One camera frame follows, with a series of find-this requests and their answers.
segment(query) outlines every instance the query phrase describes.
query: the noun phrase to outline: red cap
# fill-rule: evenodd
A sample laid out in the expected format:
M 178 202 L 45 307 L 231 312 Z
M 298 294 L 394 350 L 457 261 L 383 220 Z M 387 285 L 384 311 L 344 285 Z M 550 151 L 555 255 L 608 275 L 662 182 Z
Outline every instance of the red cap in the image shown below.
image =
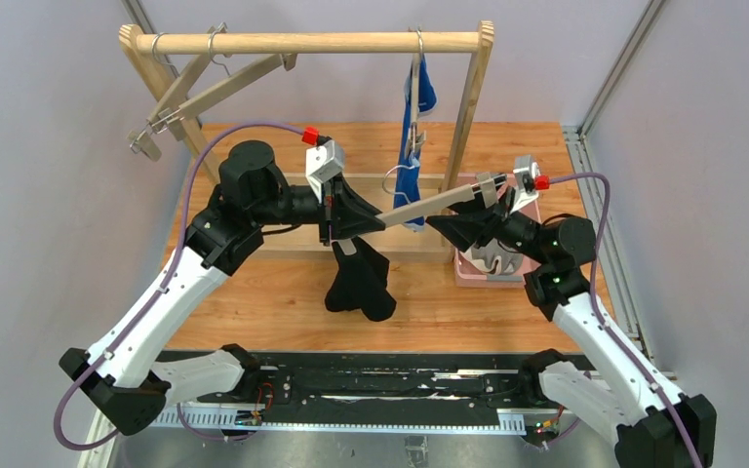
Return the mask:
M 317 144 L 317 137 L 319 135 L 320 132 L 318 132 L 314 127 L 306 127 L 305 131 L 302 133 L 302 140 L 307 144 Z
M 546 190 L 550 188 L 550 177 L 546 175 L 535 176 L 535 190 Z

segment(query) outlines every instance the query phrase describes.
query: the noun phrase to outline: metal clip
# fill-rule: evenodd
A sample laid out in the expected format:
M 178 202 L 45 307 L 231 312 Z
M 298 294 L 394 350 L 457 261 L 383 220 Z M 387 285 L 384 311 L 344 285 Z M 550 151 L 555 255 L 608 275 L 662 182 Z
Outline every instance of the metal clip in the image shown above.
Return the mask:
M 159 38 L 162 37 L 163 34 L 165 34 L 165 33 L 164 32 L 160 32 L 160 33 L 156 34 L 155 36 L 153 36 L 153 42 L 150 43 L 150 54 L 153 57 L 153 59 L 156 60 L 157 63 L 161 63 L 161 64 L 163 64 L 165 66 L 169 66 L 176 73 L 179 73 L 179 69 L 177 68 L 177 66 L 174 65 L 173 63 L 170 63 L 168 61 L 167 57 L 165 57 L 165 59 L 166 59 L 165 61 L 161 61 L 161 60 L 159 60 L 159 57 L 157 57 L 157 55 L 156 55 L 156 41 L 158 41 Z
M 208 36 L 208 57 L 209 57 L 209 59 L 211 59 L 211 63 L 215 63 L 215 64 L 221 66 L 222 68 L 225 68 L 225 74 L 227 74 L 228 76 L 231 76 L 231 72 L 228 70 L 228 65 L 226 65 L 225 63 L 222 63 L 222 62 L 214 60 L 214 51 L 213 51 L 213 47 L 214 47 L 214 36 L 216 36 L 217 34 L 219 34 L 221 32 L 228 32 L 228 25 L 225 24 L 224 21 L 221 22 L 219 24 L 219 26 L 217 26 L 217 29 L 215 29 L 214 32 L 211 33 L 211 35 Z
M 498 189 L 495 175 L 490 173 L 478 173 L 475 175 L 478 180 L 478 187 L 481 191 L 481 197 L 484 199 L 484 206 L 489 208 L 498 203 Z
M 394 196 L 394 195 L 400 195 L 400 196 L 402 196 L 404 198 L 404 200 L 406 200 L 406 203 L 411 203 L 412 200 L 409 199 L 409 195 L 407 195 L 406 192 L 398 192 L 396 190 L 393 191 L 393 190 L 389 190 L 386 187 L 386 180 L 389 178 L 389 175 L 392 174 L 392 173 L 394 173 L 395 171 L 397 171 L 399 169 L 406 169 L 406 170 L 411 171 L 412 169 L 417 169 L 417 166 L 415 166 L 415 165 L 405 166 L 403 164 L 395 165 L 394 168 L 386 171 L 386 174 L 383 175 L 383 179 L 380 181 L 380 188 L 382 188 L 383 191 L 386 192 L 386 193 L 388 193 L 389 195 L 392 195 L 392 196 Z
M 149 125 L 145 126 L 141 132 L 132 130 L 128 134 L 128 141 L 131 143 L 129 147 L 134 154 L 144 153 L 151 161 L 159 161 L 162 151 L 156 145 L 156 142 L 153 141 L 153 138 L 150 137 L 152 134 L 153 129 Z
M 177 141 L 185 138 L 187 134 L 185 133 L 185 128 L 182 126 L 181 120 L 178 118 L 178 114 L 178 110 L 172 111 L 171 109 L 165 109 L 160 112 L 159 120 L 157 122 L 162 123 L 162 128 L 156 133 L 161 134 L 162 132 L 165 132 L 165 129 L 168 129 Z
M 410 124 L 409 124 L 409 135 L 407 136 L 406 143 L 407 147 L 404 148 L 404 156 L 415 154 L 420 150 L 420 147 L 426 142 L 426 132 L 417 134 L 417 115 L 420 112 L 419 100 L 420 96 L 420 62 L 423 60 L 423 33 L 420 30 L 420 26 L 414 31 L 417 33 L 417 54 L 414 55 L 412 60 L 412 99 L 410 101 Z

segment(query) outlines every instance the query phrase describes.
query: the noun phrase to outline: metal hanger hook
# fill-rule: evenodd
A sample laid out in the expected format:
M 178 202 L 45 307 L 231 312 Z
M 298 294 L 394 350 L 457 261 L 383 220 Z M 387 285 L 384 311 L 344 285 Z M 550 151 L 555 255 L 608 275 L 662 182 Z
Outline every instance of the metal hanger hook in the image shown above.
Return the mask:
M 212 32 L 210 36 L 208 36 L 208 58 L 211 59 L 211 63 L 215 63 L 221 66 L 222 68 L 225 68 L 225 74 L 227 74 L 228 76 L 231 76 L 231 72 L 228 70 L 228 65 L 214 60 L 214 51 L 213 51 L 214 36 L 216 36 L 217 34 L 221 32 L 228 32 L 228 25 L 225 24 L 224 21 L 221 22 L 219 26 L 217 26 L 217 29 L 215 29 L 214 32 Z
M 177 68 L 176 65 L 174 65 L 173 63 L 170 63 L 169 61 L 161 61 L 159 60 L 159 57 L 156 55 L 156 42 L 159 40 L 160 37 L 162 37 L 163 34 L 165 33 L 160 32 L 156 34 L 155 36 L 153 36 L 153 42 L 150 43 L 150 54 L 153 57 L 153 59 L 156 60 L 157 63 L 161 63 L 163 65 L 169 66 L 170 68 L 173 68 L 174 71 L 179 73 L 179 69 Z
M 382 188 L 383 191 L 386 192 L 386 193 L 388 193 L 389 195 L 392 195 L 392 196 L 400 195 L 400 196 L 402 196 L 406 200 L 406 203 L 411 203 L 412 200 L 409 199 L 409 195 L 407 195 L 406 192 L 399 192 L 397 190 L 395 190 L 395 191 L 389 190 L 386 187 L 386 180 L 389 179 L 389 175 L 390 174 L 394 173 L 395 171 L 397 171 L 399 169 L 406 169 L 406 170 L 411 171 L 412 169 L 417 169 L 417 168 L 418 168 L 418 166 L 416 166 L 414 164 L 412 164 L 411 166 L 406 166 L 406 165 L 403 165 L 403 164 L 396 165 L 394 168 L 386 171 L 386 174 L 383 175 L 383 179 L 380 181 L 380 188 Z
M 417 33 L 417 48 L 419 49 L 420 56 L 423 57 L 423 32 L 420 30 L 420 25 L 414 30 Z

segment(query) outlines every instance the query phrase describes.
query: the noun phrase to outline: wire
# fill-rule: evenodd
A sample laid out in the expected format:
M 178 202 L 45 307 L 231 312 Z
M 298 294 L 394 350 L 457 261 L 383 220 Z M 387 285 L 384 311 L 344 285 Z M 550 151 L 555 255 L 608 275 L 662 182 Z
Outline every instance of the wire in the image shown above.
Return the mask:
M 136 325 L 141 321 L 141 319 L 145 316 L 145 314 L 147 314 L 147 312 L 153 307 L 153 304 L 155 304 L 157 299 L 159 299 L 161 292 L 162 291 L 166 292 L 168 290 L 168 284 L 174 278 L 174 273 L 177 271 L 177 268 L 179 267 L 179 261 L 182 258 L 182 249 L 184 249 L 185 230 L 187 229 L 187 223 L 188 223 L 188 211 L 190 209 L 191 188 L 193 187 L 194 179 L 196 178 L 196 175 L 199 172 L 200 166 L 202 166 L 203 160 L 205 160 L 205 157 L 208 156 L 209 153 L 211 153 L 211 150 L 214 148 L 214 146 L 220 141 L 222 141 L 223 138 L 233 134 L 234 132 L 237 132 L 243 129 L 248 129 L 250 127 L 272 127 L 275 129 L 286 130 L 286 131 L 299 134 L 299 135 L 302 135 L 303 133 L 303 129 L 292 126 L 292 125 L 281 124 L 281 123 L 265 121 L 265 120 L 256 120 L 256 121 L 246 122 L 244 124 L 238 124 L 225 130 L 221 134 L 215 136 L 214 139 L 212 139 L 208 143 L 208 145 L 205 146 L 202 152 L 200 152 L 199 157 L 196 158 L 196 161 L 194 161 L 194 164 L 191 167 L 190 174 L 188 175 L 188 183 L 185 186 L 185 193 L 182 197 L 182 216 L 181 216 L 181 221 L 179 223 L 179 234 L 177 238 L 177 247 L 174 249 L 174 257 L 171 261 L 171 264 L 167 268 L 167 273 L 165 274 L 165 277 L 163 278 L 162 282 L 159 284 L 159 288 L 157 289 L 157 291 L 154 291 L 151 297 L 144 303 L 144 305 L 142 305 L 141 309 L 136 313 L 136 315 L 134 315 L 134 317 L 131 319 L 128 325 L 125 326 L 121 331 L 119 331 L 119 333 L 116 335 L 116 339 L 110 342 L 110 345 L 107 346 L 104 353 L 98 356 L 96 361 L 93 362 L 91 365 L 89 365 L 81 373 L 81 375 L 79 375 L 73 381 L 73 384 L 70 385 L 70 387 L 67 389 L 66 392 L 64 392 L 64 395 L 61 397 L 61 400 L 59 401 L 59 405 L 56 407 L 56 412 L 53 415 L 53 433 L 56 436 L 56 440 L 59 441 L 59 443 L 65 448 L 71 449 L 71 450 L 95 449 L 97 447 L 101 447 L 102 445 L 106 444 L 111 439 L 116 437 L 117 434 L 119 434 L 118 429 L 113 429 L 113 431 L 111 431 L 108 435 L 104 436 L 98 441 L 94 441 L 88 444 L 77 444 L 75 442 L 72 442 L 69 439 L 67 439 L 67 436 L 64 435 L 64 430 L 61 427 L 61 420 L 62 420 L 62 417 L 64 416 L 64 409 L 67 407 L 67 403 L 70 401 L 71 398 L 73 398 L 73 395 L 76 393 L 79 387 L 81 387 L 82 384 L 85 383 L 88 377 L 92 375 L 93 372 L 95 372 L 96 369 L 99 368 L 99 366 L 104 364 L 106 360 L 106 356 L 112 355 L 112 353 L 116 350 L 116 348 L 118 348 L 119 345 L 122 343 L 122 341 L 126 337 L 128 337 L 128 335 L 136 327 Z M 178 412 L 178 414 L 179 414 L 179 419 L 182 420 L 183 416 L 182 416 L 181 410 Z
M 188 420 L 185 419 L 185 414 L 182 413 L 182 405 L 177 403 L 177 415 L 179 416 L 179 422 L 182 424 L 182 427 L 188 430 L 191 434 L 194 436 L 204 440 L 204 441 L 212 441 L 212 442 L 240 442 L 245 441 L 252 435 L 256 434 L 256 431 L 253 431 L 250 434 L 243 434 L 240 436 L 211 436 L 204 432 L 199 431 L 198 429 L 194 429 L 191 427 L 190 424 L 188 424 Z
M 273 236 L 274 234 L 285 234 L 287 232 L 292 232 L 295 229 L 301 227 L 302 224 L 292 224 L 289 227 L 284 227 L 282 229 L 272 229 L 270 231 L 262 231 L 263 236 Z
M 562 439 L 565 439 L 570 432 L 575 430 L 576 427 L 578 427 L 578 422 L 581 420 L 581 418 L 577 417 L 569 426 L 567 426 L 567 429 L 561 431 L 558 436 L 556 436 L 555 439 L 547 443 L 547 446 L 552 448 L 555 444 L 558 444 L 562 441 Z
M 271 405 L 274 404 L 274 385 L 271 385 L 268 382 L 262 382 L 262 386 L 263 387 L 267 386 L 268 388 L 271 389 L 271 393 L 269 393 L 269 395 L 271 396 L 271 399 L 268 400 L 268 405 L 265 405 L 266 410 L 271 410 Z
M 476 400 L 482 400 L 482 399 L 485 399 L 485 398 L 494 398 L 494 397 L 500 397 L 502 395 L 509 395 L 509 394 L 512 394 L 512 393 L 517 393 L 518 391 L 519 391 L 518 388 L 513 388 L 511 390 L 504 390 L 502 392 L 485 393 L 483 395 L 476 395 L 476 396 L 474 396 L 472 398 L 475 398 Z
M 501 249 L 502 249 L 503 251 L 509 252 L 509 253 L 511 253 L 511 254 L 518 254 L 518 255 L 520 255 L 520 254 L 521 254 L 520 252 L 518 252 L 518 251 L 516 251 L 516 250 L 514 250 L 514 249 L 512 249 L 512 248 L 510 248 L 510 247 L 506 247 L 506 246 L 504 245 L 504 243 L 502 243 L 502 242 L 500 242 L 500 241 L 498 241 L 498 246 L 499 246 L 499 247 L 501 247 Z
M 570 216 L 572 216 L 572 214 L 569 214 L 569 213 L 561 213 L 561 214 L 556 214 L 556 215 L 554 215 L 554 216 L 550 216 L 550 217 L 548 217 L 548 218 L 544 219 L 544 220 L 543 220 L 543 221 L 541 222 L 541 224 L 542 224 L 542 225 L 546 225 L 546 224 L 549 224 L 549 223 L 550 223 L 550 221 L 554 221 L 554 220 L 556 220 L 556 219 L 561 219 L 561 218 L 564 218 L 564 217 L 570 217 Z
M 258 395 L 256 395 L 256 403 L 254 403 L 254 417 L 259 417 L 259 402 L 262 400 L 262 387 L 256 388 Z
M 673 403 L 671 403 L 670 398 L 668 398 L 667 394 L 664 392 L 664 389 L 660 385 L 658 385 L 658 382 L 656 381 L 655 377 L 653 377 L 653 374 L 650 373 L 650 371 L 642 365 L 642 361 L 639 360 L 639 358 L 630 349 L 631 345 L 622 341 L 611 327 L 605 326 L 605 317 L 602 314 L 602 311 L 599 309 L 599 301 L 597 300 L 596 296 L 596 266 L 599 262 L 599 248 L 601 247 L 602 239 L 604 238 L 605 227 L 607 225 L 608 210 L 610 209 L 610 181 L 606 176 L 600 173 L 578 173 L 573 175 L 565 175 L 563 177 L 551 178 L 550 184 L 562 183 L 570 180 L 579 180 L 580 178 L 588 177 L 598 179 L 605 187 L 605 201 L 602 204 L 602 218 L 599 221 L 599 230 L 596 233 L 596 257 L 590 264 L 590 304 L 593 307 L 593 313 L 596 315 L 596 319 L 598 319 L 599 324 L 602 325 L 602 328 L 604 328 L 610 338 L 612 338 L 615 344 L 618 345 L 618 347 L 624 352 L 624 354 L 627 355 L 630 361 L 633 362 L 633 364 L 636 366 L 636 369 L 638 369 L 639 372 L 642 373 L 642 376 L 650 384 L 650 387 L 656 387 L 655 390 L 651 389 L 651 391 L 658 395 L 659 400 L 662 401 L 668 412 L 670 412 L 670 416 L 673 418 L 673 423 L 676 425 L 676 429 L 679 431 L 679 435 L 682 437 L 682 440 L 685 442 L 685 447 L 688 449 L 690 462 L 693 464 L 694 468 L 702 468 L 702 461 L 699 458 L 696 447 L 693 446 L 693 441 L 690 439 L 690 435 L 688 434 L 688 429 L 685 427 L 685 423 L 682 422 L 682 418 L 680 417 L 679 412 L 676 411 L 676 407 L 673 406 Z

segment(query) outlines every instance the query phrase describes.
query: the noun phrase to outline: wooden rod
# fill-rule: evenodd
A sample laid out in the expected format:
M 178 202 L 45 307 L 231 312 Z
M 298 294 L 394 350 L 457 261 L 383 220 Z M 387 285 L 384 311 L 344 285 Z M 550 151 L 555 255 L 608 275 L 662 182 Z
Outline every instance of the wooden rod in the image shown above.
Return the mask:
M 153 34 L 137 37 L 140 54 L 151 54 Z M 208 53 L 209 34 L 163 34 L 156 54 L 199 55 Z M 480 32 L 423 32 L 423 51 L 475 53 Z M 320 32 L 320 33 L 220 33 L 214 36 L 214 54 L 371 54 L 417 52 L 414 32 Z

